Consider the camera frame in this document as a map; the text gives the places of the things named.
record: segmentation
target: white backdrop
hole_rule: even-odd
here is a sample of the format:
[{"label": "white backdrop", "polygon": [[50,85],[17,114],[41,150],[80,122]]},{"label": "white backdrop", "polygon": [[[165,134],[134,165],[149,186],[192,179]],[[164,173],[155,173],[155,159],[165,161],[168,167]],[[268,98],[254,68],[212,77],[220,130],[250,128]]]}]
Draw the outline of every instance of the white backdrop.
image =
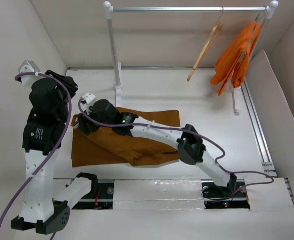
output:
[{"label": "white backdrop", "polygon": [[[271,0],[110,0],[115,7],[262,7]],[[259,49],[270,54],[294,21],[294,0],[279,7]],[[112,66],[104,0],[31,0],[68,67]],[[118,60],[123,66],[192,66],[220,13],[115,13]],[[223,30],[201,67],[220,54],[256,14],[225,13]]]},{"label": "white backdrop", "polygon": [[246,81],[277,175],[289,179],[294,196],[294,117],[263,51],[252,60]]}]

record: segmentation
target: orange cloth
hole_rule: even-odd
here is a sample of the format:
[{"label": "orange cloth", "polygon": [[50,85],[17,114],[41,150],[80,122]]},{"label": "orange cloth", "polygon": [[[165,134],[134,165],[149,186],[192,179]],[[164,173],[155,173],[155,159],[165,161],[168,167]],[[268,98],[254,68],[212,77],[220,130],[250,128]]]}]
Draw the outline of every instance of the orange cloth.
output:
[{"label": "orange cloth", "polygon": [[[117,107],[120,112],[129,112],[155,121],[159,124],[180,127],[180,115],[177,110],[159,112],[141,112]],[[71,123],[75,126],[77,115]],[[156,166],[179,159],[178,151],[164,143],[146,138],[120,136],[110,128],[101,127],[89,136],[79,130],[73,130],[72,167],[104,164],[125,164],[136,166]]]},{"label": "orange cloth", "polygon": [[[248,24],[236,37],[232,44],[223,52],[218,62],[216,63],[216,75],[211,79],[210,82],[213,85],[218,85],[221,83],[221,86],[217,91],[219,96],[223,94],[223,91],[231,76],[231,83],[234,88],[240,87],[241,84],[245,81],[250,55],[252,54],[252,50],[254,49],[261,30],[261,24],[258,23],[252,35],[255,25],[256,21]],[[251,35],[252,39],[248,45],[247,51],[245,51]]]}]

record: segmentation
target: metal rod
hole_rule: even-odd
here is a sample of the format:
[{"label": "metal rod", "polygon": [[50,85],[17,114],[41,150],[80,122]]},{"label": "metal rod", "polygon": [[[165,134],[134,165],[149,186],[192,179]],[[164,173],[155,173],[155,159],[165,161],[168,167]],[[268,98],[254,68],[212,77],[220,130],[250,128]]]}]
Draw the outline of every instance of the metal rod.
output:
[{"label": "metal rod", "polygon": [[263,7],[113,7],[113,13],[266,13]]},{"label": "metal rod", "polygon": [[261,41],[265,31],[266,31],[266,28],[267,28],[267,25],[269,23],[270,19],[267,19],[265,18],[262,22],[262,25],[261,25],[261,28],[260,28],[260,33],[259,33],[259,37],[255,43],[255,46],[253,47],[253,50],[251,51],[251,55],[250,55],[250,59],[249,59],[249,62],[252,60],[252,58],[254,57],[254,54],[255,54],[255,51],[256,51],[256,48],[257,46],[259,45],[259,42]]},{"label": "metal rod", "polygon": [[117,53],[116,53],[116,45],[115,45],[112,19],[107,19],[107,23],[108,23],[108,30],[109,30],[110,47],[112,52],[112,64],[113,64],[113,69],[115,71],[115,80],[116,80],[115,86],[120,87],[122,83],[121,83],[121,77],[119,75],[119,67],[118,67],[118,59],[117,59]]}]

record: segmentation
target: wooden hanger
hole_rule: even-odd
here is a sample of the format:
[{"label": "wooden hanger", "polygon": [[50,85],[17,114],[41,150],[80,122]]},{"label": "wooden hanger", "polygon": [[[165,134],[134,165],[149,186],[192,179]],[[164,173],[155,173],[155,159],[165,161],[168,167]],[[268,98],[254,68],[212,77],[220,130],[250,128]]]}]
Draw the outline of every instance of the wooden hanger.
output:
[{"label": "wooden hanger", "polygon": [[215,39],[217,38],[219,32],[222,30],[222,24],[220,21],[221,17],[219,18],[219,20],[217,21],[216,25],[213,27],[211,34],[209,36],[209,39],[207,40],[205,46],[203,47],[195,65],[193,66],[188,78],[187,78],[187,82],[189,82],[192,78],[192,76],[194,75],[196,69],[199,66],[199,63],[203,60],[204,56],[206,55],[207,51],[211,48],[211,46],[213,45]]}]

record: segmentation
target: clothes hanger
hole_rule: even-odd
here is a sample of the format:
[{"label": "clothes hanger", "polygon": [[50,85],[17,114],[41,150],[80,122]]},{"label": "clothes hanger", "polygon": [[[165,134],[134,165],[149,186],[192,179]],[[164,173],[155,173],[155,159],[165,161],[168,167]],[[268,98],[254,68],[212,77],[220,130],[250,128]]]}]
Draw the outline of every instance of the clothes hanger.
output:
[{"label": "clothes hanger", "polygon": [[248,47],[249,47],[249,45],[251,44],[251,41],[252,41],[252,39],[253,39],[254,32],[255,32],[255,30],[256,30],[256,28],[257,28],[257,25],[258,25],[259,21],[265,17],[265,15],[264,15],[262,18],[260,18],[260,16],[261,16],[261,14],[259,13],[259,14],[257,15],[256,19],[255,19],[255,21],[256,21],[255,26],[254,26],[253,29],[252,29],[252,32],[251,32],[251,34],[250,34],[250,37],[249,37],[248,43],[247,43],[247,45],[246,45],[246,48],[245,48],[245,50],[241,53],[241,56],[240,56],[240,58],[239,58],[239,60],[238,60],[238,63],[241,63],[241,62],[243,61],[244,57],[246,56],[246,54],[247,54],[247,50],[248,50]]},{"label": "clothes hanger", "polygon": [[219,32],[222,30],[223,26],[221,24],[221,18],[224,14],[224,7],[221,7],[221,16],[219,17],[218,21],[216,22],[215,26],[213,27],[209,39],[207,40],[205,46],[203,47],[196,63],[194,64],[194,66],[192,67],[192,70],[187,78],[187,82],[189,82],[192,78],[192,76],[194,75],[196,69],[198,68],[200,62],[203,60],[203,58],[205,57],[207,51],[211,48],[211,46],[213,45],[214,41],[216,40],[217,36],[219,35]]}]

